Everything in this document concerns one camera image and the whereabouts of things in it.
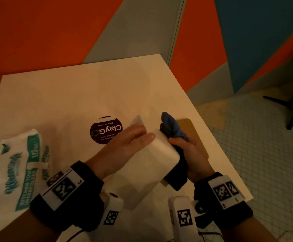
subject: multicolored wall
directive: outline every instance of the multicolored wall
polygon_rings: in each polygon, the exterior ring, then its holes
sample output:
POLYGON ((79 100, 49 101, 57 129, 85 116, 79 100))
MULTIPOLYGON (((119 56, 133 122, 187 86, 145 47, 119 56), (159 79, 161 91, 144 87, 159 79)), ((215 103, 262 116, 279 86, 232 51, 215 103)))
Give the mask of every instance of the multicolored wall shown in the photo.
POLYGON ((195 105, 292 80, 293 0, 0 0, 0 79, 155 53, 195 105))

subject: white marker tag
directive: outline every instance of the white marker tag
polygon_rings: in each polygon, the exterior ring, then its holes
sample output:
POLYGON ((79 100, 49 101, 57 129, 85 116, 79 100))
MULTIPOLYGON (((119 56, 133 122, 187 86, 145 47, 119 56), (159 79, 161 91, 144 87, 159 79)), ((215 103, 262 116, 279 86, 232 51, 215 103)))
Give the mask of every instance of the white marker tag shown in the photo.
POLYGON ((47 183, 51 181, 51 186, 40 195, 54 211, 84 183, 84 180, 72 168, 69 168, 63 176, 60 176, 60 172, 57 173, 47 183))
POLYGON ((224 210, 245 199, 228 175, 210 180, 208 184, 224 210))

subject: chair leg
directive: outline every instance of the chair leg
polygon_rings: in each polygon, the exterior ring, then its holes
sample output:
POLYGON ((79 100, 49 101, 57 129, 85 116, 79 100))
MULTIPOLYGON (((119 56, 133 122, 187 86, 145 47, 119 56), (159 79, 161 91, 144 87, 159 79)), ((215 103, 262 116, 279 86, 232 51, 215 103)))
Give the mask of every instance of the chair leg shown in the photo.
POLYGON ((291 119, 290 119, 289 124, 287 125, 287 129, 288 129, 288 130, 291 130, 292 127, 293 127, 293 115, 292 115, 292 117, 291 117, 291 119))
POLYGON ((277 99, 277 98, 272 98, 272 97, 267 97, 267 96, 263 96, 263 98, 269 99, 269 100, 271 100, 273 102, 276 102, 278 104, 284 105, 286 107, 289 106, 289 102, 288 101, 283 101, 283 100, 280 100, 280 99, 277 99))

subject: orange wall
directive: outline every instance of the orange wall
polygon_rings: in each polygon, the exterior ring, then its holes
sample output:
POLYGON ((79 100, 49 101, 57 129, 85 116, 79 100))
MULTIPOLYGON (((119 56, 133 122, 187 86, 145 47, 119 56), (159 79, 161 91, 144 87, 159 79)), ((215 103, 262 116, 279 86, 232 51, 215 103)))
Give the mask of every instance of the orange wall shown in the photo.
POLYGON ((186 91, 227 61, 214 0, 187 0, 170 69, 186 91))
POLYGON ((293 34, 246 83, 249 84, 293 57, 293 34))
POLYGON ((82 63, 123 0, 0 0, 0 76, 82 63))

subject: person's left hand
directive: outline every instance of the person's left hand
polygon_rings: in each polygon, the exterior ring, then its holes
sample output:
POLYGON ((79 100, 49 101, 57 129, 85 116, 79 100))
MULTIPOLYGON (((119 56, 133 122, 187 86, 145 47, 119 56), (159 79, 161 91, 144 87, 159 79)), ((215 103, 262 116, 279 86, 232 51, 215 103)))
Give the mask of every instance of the person's left hand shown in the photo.
POLYGON ((104 148, 85 163, 103 180, 116 173, 138 151, 149 145, 156 135, 144 125, 134 124, 117 134, 104 148))

